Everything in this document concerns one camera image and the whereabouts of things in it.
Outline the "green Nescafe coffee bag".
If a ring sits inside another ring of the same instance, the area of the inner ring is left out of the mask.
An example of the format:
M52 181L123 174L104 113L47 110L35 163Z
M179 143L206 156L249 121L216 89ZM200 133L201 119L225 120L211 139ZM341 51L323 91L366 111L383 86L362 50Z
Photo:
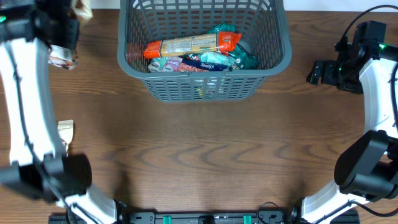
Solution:
M230 56L236 60L235 64L230 66L232 70L255 70L259 66L258 59L248 53L240 44L236 44L235 49L231 52L218 51L218 53ZM187 60L199 60L198 54L190 54L183 57Z

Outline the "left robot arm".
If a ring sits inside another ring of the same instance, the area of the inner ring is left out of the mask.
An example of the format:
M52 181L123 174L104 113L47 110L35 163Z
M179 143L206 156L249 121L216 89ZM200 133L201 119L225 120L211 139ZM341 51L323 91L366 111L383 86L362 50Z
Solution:
M118 205L92 182L83 154L71 155L73 121L55 119L49 65L75 66L88 1L2 1L1 78L11 130L10 167L1 183L66 210L65 221L117 223Z

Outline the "grey plastic basket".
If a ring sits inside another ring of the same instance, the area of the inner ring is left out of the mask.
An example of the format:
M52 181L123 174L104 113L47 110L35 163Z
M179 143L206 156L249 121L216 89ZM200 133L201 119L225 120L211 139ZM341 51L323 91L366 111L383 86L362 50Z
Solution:
M282 1L122 0L118 63L160 101L238 100L292 59Z

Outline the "orange spaghetti packet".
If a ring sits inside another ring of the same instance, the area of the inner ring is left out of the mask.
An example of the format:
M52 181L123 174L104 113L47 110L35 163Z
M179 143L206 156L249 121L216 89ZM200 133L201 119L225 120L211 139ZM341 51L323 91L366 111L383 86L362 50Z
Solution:
M216 34L194 35L170 40L158 40L147 45L143 52L146 59L200 54L203 52L231 52L240 41L242 34L219 32Z

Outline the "small white tissue packet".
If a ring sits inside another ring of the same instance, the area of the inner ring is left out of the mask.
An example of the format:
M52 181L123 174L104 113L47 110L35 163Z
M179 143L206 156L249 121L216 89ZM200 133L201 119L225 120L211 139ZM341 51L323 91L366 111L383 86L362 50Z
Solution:
M236 62L234 58L220 54L218 52L204 52L198 54L198 58L201 62L227 65L229 67Z

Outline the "Kleenex tissue multipack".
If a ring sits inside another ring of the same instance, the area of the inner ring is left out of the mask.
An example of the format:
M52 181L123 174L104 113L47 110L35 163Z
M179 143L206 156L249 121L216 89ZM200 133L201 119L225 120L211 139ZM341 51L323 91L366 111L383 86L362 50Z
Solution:
M228 65L187 60L181 57L153 58L148 71L155 72L220 72L229 70Z

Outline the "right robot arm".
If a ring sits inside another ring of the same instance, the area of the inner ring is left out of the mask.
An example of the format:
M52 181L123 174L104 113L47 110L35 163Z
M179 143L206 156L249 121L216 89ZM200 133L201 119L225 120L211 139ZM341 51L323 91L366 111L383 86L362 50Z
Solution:
M363 95L364 134L343 152L333 180L317 193L300 199L286 223L359 223L355 207L377 217L369 202L397 197L397 47L384 43L386 25L357 25L352 42L336 43L336 60L317 60L307 76L319 83Z

